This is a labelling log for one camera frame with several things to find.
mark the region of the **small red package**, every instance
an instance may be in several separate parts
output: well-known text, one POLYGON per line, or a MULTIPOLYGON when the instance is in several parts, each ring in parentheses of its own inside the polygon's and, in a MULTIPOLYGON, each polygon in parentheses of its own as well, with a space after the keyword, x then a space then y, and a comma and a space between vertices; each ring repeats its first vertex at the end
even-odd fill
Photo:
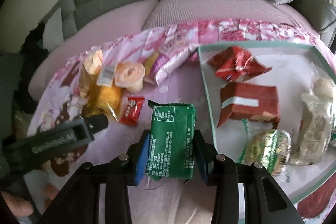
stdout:
POLYGON ((238 46, 228 47, 208 63, 216 69, 216 77, 227 82, 243 82, 272 69, 261 65, 248 50, 238 46))
POLYGON ((127 97, 127 99, 128 105, 120 122, 135 127, 138 124, 140 110, 145 102, 145 97, 127 97))
POLYGON ((221 112, 217 127, 227 119, 262 121, 278 127, 280 121, 276 86, 229 83, 220 90, 221 112))

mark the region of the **silver screw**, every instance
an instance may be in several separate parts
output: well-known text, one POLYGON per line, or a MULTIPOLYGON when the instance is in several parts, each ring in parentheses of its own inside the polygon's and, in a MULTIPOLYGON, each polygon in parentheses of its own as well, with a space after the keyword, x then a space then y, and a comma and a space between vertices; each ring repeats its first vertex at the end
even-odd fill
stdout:
POLYGON ((216 155, 216 160, 219 160, 219 161, 225 160, 225 155, 223 155, 223 154, 217 154, 216 155))
POLYGON ((260 162, 258 162, 258 161, 255 161, 255 162, 253 163, 253 165, 254 165, 254 167, 256 167, 256 168, 258 168, 258 169, 261 169, 261 168, 263 167, 263 165, 262 165, 260 162))
POLYGON ((84 170, 90 169, 92 166, 93 166, 93 165, 92 165, 92 163, 90 163, 90 162, 85 162, 85 163, 82 164, 82 168, 83 168, 84 170))
POLYGON ((128 160, 128 155, 127 155, 127 154, 121 154, 121 155, 119 156, 119 159, 120 159, 121 161, 126 161, 126 160, 128 160))

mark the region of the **purple snack package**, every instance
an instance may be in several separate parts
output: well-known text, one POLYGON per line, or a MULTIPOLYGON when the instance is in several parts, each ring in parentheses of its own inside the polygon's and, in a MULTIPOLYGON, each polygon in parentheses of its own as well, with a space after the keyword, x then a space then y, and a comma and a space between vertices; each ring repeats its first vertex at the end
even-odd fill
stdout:
POLYGON ((167 41, 143 63, 146 69, 143 80, 159 86, 197 47, 195 42, 174 39, 167 41))

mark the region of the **white tray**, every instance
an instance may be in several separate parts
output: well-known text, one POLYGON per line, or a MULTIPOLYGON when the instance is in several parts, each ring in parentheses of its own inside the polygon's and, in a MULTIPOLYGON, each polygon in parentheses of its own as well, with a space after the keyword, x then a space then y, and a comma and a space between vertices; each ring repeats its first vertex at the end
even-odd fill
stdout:
MULTIPOLYGON (((246 144, 246 133, 241 121, 228 120, 217 128, 221 112, 220 90, 225 82, 215 77, 214 68, 206 63, 212 56, 229 46, 247 48, 258 61, 273 67, 270 72, 255 77, 247 83, 258 85, 276 85, 280 105, 279 129, 286 130, 296 142, 302 117, 300 94, 311 86, 313 71, 311 63, 328 73, 336 82, 336 76, 330 66, 313 46, 287 42, 225 42, 199 47, 199 61, 207 94, 213 143, 219 153, 237 161, 246 144)), ((290 182, 281 182, 275 178, 293 203, 296 203, 320 187, 336 171, 336 149, 329 147, 318 165, 288 167, 290 182)), ((244 218, 244 191, 240 192, 240 218, 244 218)))

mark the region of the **ribbed pink fabric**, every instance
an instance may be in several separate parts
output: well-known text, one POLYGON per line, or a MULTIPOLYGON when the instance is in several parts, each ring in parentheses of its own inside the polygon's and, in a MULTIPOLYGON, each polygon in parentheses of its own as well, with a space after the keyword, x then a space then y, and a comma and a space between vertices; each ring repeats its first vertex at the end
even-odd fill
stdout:
POLYGON ((118 37, 141 32, 146 18, 157 5, 157 0, 143 0, 112 10, 89 22, 73 37, 55 49, 38 67, 28 91, 40 100, 46 86, 68 58, 118 37))
POLYGON ((301 14, 293 10, 289 6, 285 10, 278 9, 265 0, 161 0, 146 20, 144 28, 228 18, 288 24, 303 22, 304 25, 310 25, 301 14))

